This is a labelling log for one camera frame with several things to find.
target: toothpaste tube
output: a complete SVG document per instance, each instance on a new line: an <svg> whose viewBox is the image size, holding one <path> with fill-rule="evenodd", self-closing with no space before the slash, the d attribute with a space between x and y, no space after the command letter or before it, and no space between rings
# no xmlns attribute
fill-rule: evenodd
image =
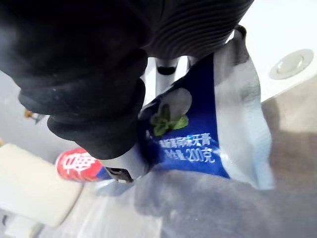
<svg viewBox="0 0 317 238"><path fill-rule="evenodd" d="M55 165L57 173L67 180L86 182L111 179L103 164L83 148L62 153Z"/></svg>
<svg viewBox="0 0 317 238"><path fill-rule="evenodd" d="M196 63L140 113L139 138L154 170L184 170L274 187L271 136L246 30Z"/></svg>

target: red label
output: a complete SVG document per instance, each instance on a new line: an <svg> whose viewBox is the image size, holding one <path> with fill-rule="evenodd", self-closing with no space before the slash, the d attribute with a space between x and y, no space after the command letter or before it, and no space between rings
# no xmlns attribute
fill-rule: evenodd
<svg viewBox="0 0 317 238"><path fill-rule="evenodd" d="M104 169L103 164L83 148L64 152L55 165L64 179L76 181L99 181L97 174Z"/></svg>

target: gloved hand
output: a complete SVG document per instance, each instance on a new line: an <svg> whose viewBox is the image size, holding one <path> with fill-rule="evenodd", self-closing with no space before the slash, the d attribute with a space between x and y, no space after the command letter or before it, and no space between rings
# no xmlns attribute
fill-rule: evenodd
<svg viewBox="0 0 317 238"><path fill-rule="evenodd" d="M99 159L136 142L149 38L128 1L1 1L0 70L20 102Z"/></svg>

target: round fixture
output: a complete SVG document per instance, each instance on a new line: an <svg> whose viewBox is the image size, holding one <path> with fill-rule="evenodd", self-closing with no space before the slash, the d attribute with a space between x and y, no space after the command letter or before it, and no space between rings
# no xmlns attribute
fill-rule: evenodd
<svg viewBox="0 0 317 238"><path fill-rule="evenodd" d="M302 72L313 61L314 52L302 49L283 57L271 69L269 76L272 79L286 79Z"/></svg>

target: mint leaf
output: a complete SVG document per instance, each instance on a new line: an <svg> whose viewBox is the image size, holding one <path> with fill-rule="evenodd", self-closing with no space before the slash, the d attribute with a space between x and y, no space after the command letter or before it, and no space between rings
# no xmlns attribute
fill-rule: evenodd
<svg viewBox="0 0 317 238"><path fill-rule="evenodd" d="M170 112L168 104L164 104L161 108L160 118L165 119L167 121L170 120Z"/></svg>
<svg viewBox="0 0 317 238"><path fill-rule="evenodd" d="M155 136L164 135L164 133L168 130L168 122L166 120L160 121L160 123L154 127L153 132Z"/></svg>
<svg viewBox="0 0 317 238"><path fill-rule="evenodd" d="M183 115L177 123L173 123L171 122L170 123L170 128L173 129L173 130L178 130L178 129L181 129L181 128L184 128L188 125L188 117L186 115Z"/></svg>

